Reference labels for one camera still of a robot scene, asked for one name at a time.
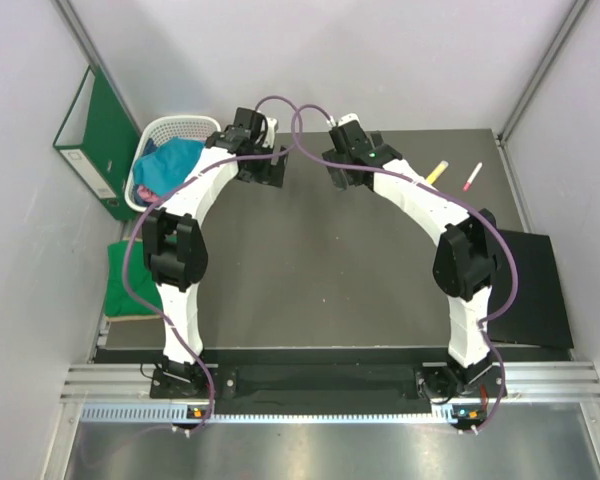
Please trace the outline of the teal t shirt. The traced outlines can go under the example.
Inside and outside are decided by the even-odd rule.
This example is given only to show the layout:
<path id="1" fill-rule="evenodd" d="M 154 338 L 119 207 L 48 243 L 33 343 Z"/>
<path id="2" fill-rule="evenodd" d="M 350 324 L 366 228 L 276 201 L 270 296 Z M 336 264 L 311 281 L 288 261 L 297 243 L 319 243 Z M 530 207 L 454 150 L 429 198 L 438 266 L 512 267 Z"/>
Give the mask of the teal t shirt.
<path id="1" fill-rule="evenodd" d="M 186 180 L 203 149 L 196 140 L 172 138 L 159 147 L 150 140 L 133 167 L 135 186 L 145 185 L 159 197 L 169 193 Z"/>

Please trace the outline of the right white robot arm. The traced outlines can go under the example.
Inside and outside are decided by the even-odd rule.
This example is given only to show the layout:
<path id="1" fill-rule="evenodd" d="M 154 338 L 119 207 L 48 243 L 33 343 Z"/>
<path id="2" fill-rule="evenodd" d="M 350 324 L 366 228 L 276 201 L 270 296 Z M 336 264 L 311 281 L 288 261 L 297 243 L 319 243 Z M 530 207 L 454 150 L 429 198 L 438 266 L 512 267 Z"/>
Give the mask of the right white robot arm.
<path id="1" fill-rule="evenodd" d="M 498 268 L 497 242 L 465 208 L 428 193 L 431 186 L 378 132 L 366 134 L 355 114 L 328 121 L 333 148 L 324 152 L 334 185 L 366 186 L 415 221 L 436 247 L 432 274 L 447 296 L 450 317 L 448 363 L 440 380 L 426 374 L 422 391 L 448 398 L 478 389 L 489 369 L 489 347 L 479 321 L 487 316 Z"/>

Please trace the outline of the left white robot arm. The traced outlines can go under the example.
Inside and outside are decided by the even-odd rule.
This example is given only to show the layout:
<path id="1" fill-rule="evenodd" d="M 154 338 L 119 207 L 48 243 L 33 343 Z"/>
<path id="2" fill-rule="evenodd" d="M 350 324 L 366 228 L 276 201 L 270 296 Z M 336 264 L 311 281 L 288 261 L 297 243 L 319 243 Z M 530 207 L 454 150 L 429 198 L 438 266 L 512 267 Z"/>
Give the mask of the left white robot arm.
<path id="1" fill-rule="evenodd" d="M 153 374 L 152 398 L 194 399 L 209 393 L 205 370 L 195 360 L 203 350 L 197 296 L 209 256 L 201 226 L 222 189 L 232 180 L 280 188 L 287 154 L 272 155 L 278 121 L 239 108 L 233 123 L 206 140 L 186 186 L 153 210 L 142 225 L 145 266 L 157 284 L 165 324 L 165 347 Z"/>

